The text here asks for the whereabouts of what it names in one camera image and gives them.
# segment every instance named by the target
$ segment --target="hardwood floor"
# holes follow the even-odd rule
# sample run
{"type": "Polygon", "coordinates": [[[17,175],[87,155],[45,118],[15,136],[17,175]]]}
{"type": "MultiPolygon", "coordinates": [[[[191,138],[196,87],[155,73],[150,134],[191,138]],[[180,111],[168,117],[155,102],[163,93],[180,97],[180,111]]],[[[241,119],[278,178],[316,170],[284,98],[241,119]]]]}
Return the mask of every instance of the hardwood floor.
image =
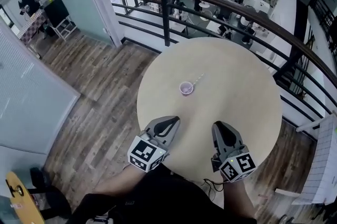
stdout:
{"type": "MultiPolygon", "coordinates": [[[[127,150],[140,131],[138,87],[156,56],[128,42],[119,49],[106,46],[79,32],[67,43],[56,41],[44,55],[43,62],[81,93],[45,165],[73,209],[99,182],[127,164],[127,150]]],[[[315,147],[307,136],[282,123],[273,151],[245,181],[258,223],[277,223],[285,213],[296,222],[322,223],[321,217],[310,220],[318,212],[315,206],[292,206],[292,198],[274,193],[275,188],[301,191],[315,147]]]]}

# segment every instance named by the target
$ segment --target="man in black shirt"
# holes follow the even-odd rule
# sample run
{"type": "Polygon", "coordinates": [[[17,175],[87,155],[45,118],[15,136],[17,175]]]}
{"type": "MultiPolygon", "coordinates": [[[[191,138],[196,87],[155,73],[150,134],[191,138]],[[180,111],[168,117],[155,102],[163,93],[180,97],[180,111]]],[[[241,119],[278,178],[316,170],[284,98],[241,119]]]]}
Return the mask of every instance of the man in black shirt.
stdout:
{"type": "Polygon", "coordinates": [[[223,194],[224,209],[163,164],[148,173],[130,165],[87,194],[67,224],[256,224],[243,181],[223,184],[223,194]]]}
{"type": "MultiPolygon", "coordinates": [[[[30,17],[36,13],[36,11],[40,8],[39,0],[19,0],[19,8],[21,12],[27,13],[30,17]]],[[[41,32],[43,32],[43,39],[47,37],[47,33],[44,30],[43,25],[39,28],[41,32]]]]}

